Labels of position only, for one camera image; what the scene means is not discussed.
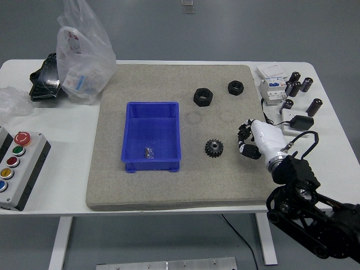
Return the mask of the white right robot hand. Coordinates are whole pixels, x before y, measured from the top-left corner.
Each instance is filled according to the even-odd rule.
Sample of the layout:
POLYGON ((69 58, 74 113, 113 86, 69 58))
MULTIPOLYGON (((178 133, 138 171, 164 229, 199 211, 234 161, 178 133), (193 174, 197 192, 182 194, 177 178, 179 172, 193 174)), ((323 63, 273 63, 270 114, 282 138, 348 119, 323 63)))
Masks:
POLYGON ((287 157, 287 145, 280 128, 260 120, 247 120, 238 129, 239 152, 247 158, 258 160, 265 158, 265 165, 269 172, 287 157))

